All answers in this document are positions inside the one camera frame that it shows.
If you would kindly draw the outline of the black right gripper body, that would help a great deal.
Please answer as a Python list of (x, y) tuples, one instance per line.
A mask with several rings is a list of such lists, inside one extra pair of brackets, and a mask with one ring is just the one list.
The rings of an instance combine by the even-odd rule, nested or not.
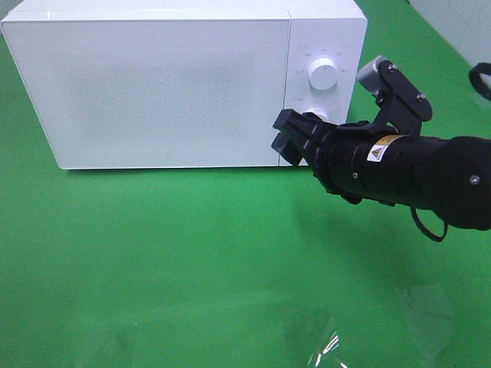
[(380, 127), (367, 121), (335, 126), (321, 120), (302, 123), (303, 157), (326, 191), (350, 203), (363, 199), (378, 200), (376, 186), (369, 186), (374, 176), (368, 150), (380, 137)]

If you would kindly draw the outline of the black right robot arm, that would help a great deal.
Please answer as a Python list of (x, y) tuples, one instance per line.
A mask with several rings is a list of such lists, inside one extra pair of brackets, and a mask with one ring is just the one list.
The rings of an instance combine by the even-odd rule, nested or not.
[(397, 133), (362, 120), (334, 125), (282, 110), (272, 147), (306, 161), (327, 192), (352, 204), (370, 199), (433, 211), (457, 228), (490, 228), (490, 141)]

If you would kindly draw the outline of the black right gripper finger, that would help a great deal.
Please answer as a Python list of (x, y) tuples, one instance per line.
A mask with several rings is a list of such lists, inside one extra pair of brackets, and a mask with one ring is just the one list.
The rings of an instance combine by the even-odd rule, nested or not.
[(306, 139), (299, 135), (289, 136), (280, 132), (272, 142), (272, 149), (291, 165), (299, 166), (305, 160), (305, 143)]
[(305, 144), (319, 138), (326, 131), (326, 122), (314, 113), (284, 109), (279, 113), (273, 127), (278, 131), (275, 142), (291, 140), (295, 144)]

